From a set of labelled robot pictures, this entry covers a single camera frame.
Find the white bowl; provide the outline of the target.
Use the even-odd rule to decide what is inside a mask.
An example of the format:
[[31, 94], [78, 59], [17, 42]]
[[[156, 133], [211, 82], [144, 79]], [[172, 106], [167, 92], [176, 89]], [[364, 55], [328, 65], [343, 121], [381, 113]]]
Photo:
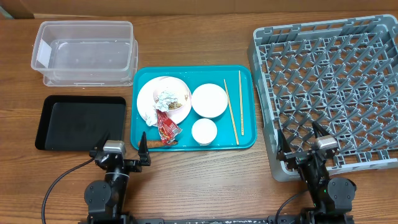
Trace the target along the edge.
[[215, 118], [226, 110], [228, 105], [224, 89], [212, 83], [197, 87], [192, 94], [192, 108], [204, 118]]

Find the wooden chopstick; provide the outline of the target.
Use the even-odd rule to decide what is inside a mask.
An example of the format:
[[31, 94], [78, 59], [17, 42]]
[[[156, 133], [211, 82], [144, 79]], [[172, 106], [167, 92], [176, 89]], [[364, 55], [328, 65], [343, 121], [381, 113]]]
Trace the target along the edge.
[[232, 125], [233, 125], [233, 131], [234, 131], [234, 136], [235, 136], [235, 140], [236, 140], [236, 145], [238, 146], [239, 145], [239, 138], [238, 138], [238, 133], [237, 133], [237, 129], [236, 129], [236, 123], [235, 123], [235, 120], [234, 120], [233, 109], [232, 109], [231, 101], [230, 101], [230, 97], [229, 97], [228, 86], [227, 86], [227, 83], [226, 83], [225, 79], [223, 80], [223, 82], [224, 82], [224, 88], [225, 88], [225, 92], [226, 92], [226, 96], [227, 96], [228, 108], [229, 108], [229, 113], [230, 113], [230, 116], [231, 116], [231, 122], [232, 122]]
[[238, 70], [238, 82], [239, 82], [239, 107], [240, 107], [240, 120], [241, 120], [241, 135], [244, 136], [243, 92], [242, 92], [241, 71], [240, 70]]

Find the white tissue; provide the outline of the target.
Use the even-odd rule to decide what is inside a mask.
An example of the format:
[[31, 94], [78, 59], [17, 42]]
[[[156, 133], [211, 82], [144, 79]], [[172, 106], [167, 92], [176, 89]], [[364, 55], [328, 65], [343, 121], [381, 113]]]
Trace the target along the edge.
[[148, 126], [157, 126], [157, 112], [153, 106], [146, 108], [145, 121]]

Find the grey dishwasher rack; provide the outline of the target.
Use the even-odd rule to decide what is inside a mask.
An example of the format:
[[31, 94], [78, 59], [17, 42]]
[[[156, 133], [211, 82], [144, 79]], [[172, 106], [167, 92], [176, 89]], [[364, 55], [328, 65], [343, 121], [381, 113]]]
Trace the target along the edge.
[[330, 174], [397, 167], [397, 19], [389, 14], [260, 27], [248, 48], [275, 180], [299, 174], [277, 158], [277, 133], [306, 151], [319, 123], [338, 141]]

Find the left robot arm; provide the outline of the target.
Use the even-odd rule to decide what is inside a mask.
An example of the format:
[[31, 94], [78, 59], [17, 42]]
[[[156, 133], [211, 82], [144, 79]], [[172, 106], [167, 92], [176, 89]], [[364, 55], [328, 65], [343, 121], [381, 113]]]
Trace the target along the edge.
[[103, 180], [90, 183], [85, 189], [84, 199], [88, 205], [88, 223], [134, 224], [136, 219], [123, 211], [129, 174], [141, 172], [150, 166], [151, 159], [147, 147], [146, 133], [142, 134], [139, 159], [126, 159], [123, 141], [107, 140], [93, 156], [95, 164], [105, 171]]

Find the white cup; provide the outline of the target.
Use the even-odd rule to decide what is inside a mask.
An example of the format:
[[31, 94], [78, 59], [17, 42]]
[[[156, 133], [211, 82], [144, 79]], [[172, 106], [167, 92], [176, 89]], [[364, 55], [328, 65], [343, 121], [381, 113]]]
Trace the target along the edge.
[[212, 143], [217, 133], [216, 124], [208, 118], [199, 119], [192, 126], [192, 137], [201, 146], [207, 146]]

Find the red snack wrapper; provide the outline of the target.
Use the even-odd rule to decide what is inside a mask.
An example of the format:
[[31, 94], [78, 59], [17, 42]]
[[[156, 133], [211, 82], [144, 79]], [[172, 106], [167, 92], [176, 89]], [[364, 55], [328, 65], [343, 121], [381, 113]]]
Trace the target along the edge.
[[165, 145], [171, 145], [175, 141], [175, 137], [182, 132], [182, 129], [175, 124], [166, 112], [156, 110], [157, 127], [161, 141]]

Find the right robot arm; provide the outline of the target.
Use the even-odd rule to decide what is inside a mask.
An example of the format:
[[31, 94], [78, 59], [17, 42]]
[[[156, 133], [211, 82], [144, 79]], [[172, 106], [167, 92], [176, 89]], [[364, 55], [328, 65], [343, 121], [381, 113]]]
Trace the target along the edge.
[[294, 223], [353, 223], [347, 213], [352, 210], [356, 184], [346, 178], [331, 178], [326, 168], [326, 161], [337, 152], [338, 141], [316, 121], [312, 128], [315, 142], [311, 149], [299, 152], [292, 152], [283, 131], [278, 130], [277, 159], [298, 171], [313, 202], [312, 208], [302, 209]]

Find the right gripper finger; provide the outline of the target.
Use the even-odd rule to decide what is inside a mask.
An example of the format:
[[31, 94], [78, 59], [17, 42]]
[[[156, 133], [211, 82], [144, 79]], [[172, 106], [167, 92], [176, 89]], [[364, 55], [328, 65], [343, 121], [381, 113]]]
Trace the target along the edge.
[[313, 128], [314, 136], [315, 136], [316, 138], [324, 137], [324, 136], [330, 135], [330, 133], [329, 133], [327, 130], [325, 130], [325, 129], [324, 129], [318, 122], [316, 122], [316, 121], [313, 121], [313, 122], [312, 122], [312, 128]]
[[286, 140], [286, 138], [285, 138], [285, 136], [283, 134], [283, 131], [281, 129], [279, 129], [277, 134], [278, 134], [277, 153], [281, 154], [281, 153], [290, 153], [290, 152], [292, 152], [291, 148], [290, 148], [290, 145], [287, 142], [287, 140]]

